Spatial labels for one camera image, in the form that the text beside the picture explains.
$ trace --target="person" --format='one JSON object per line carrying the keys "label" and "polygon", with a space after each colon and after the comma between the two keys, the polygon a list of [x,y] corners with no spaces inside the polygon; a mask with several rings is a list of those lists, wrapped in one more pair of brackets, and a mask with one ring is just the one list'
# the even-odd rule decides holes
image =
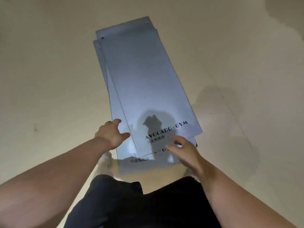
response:
{"label": "person", "polygon": [[[130,134],[115,119],[95,138],[0,186],[0,227],[56,227],[101,156]],[[205,160],[191,142],[174,136],[167,146],[200,183],[188,176],[149,194],[139,182],[97,175],[72,209],[69,227],[295,227]]]}

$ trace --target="person's right hand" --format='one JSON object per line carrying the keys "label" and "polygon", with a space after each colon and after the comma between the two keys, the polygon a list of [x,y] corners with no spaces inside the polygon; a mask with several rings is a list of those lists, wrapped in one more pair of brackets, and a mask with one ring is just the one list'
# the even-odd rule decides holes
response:
{"label": "person's right hand", "polygon": [[203,172],[202,160],[203,157],[199,154],[196,147],[182,136],[173,136],[174,144],[181,145],[182,147],[177,147],[175,145],[167,145],[167,149],[175,153],[180,162],[192,170],[192,172],[197,175]]}

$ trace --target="dark pants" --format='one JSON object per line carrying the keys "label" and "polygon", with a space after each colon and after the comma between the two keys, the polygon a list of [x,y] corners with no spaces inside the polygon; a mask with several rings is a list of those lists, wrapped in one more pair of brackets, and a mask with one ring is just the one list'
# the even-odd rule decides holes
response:
{"label": "dark pants", "polygon": [[139,182],[96,176],[64,228],[97,227],[221,227],[201,184],[184,177],[144,195]]}

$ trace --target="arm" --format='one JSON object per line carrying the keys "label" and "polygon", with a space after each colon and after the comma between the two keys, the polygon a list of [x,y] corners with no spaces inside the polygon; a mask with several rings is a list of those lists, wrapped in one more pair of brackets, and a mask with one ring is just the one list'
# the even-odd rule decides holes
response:
{"label": "arm", "polygon": [[167,148],[199,178],[212,210],[223,228],[296,228],[205,160],[187,139],[181,136],[173,138],[174,143],[182,147],[172,145]]}
{"label": "arm", "polygon": [[56,227],[100,157],[130,134],[120,119],[106,122],[95,138],[0,185],[0,227]]}

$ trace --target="floor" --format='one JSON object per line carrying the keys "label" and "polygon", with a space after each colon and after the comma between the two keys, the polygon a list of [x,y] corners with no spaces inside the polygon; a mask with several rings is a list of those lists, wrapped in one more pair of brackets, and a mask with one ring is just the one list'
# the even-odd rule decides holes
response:
{"label": "floor", "polygon": [[[147,15],[203,128],[200,153],[303,227],[304,0],[0,0],[0,182],[111,119],[95,31]],[[151,192],[184,170],[120,178]]]}

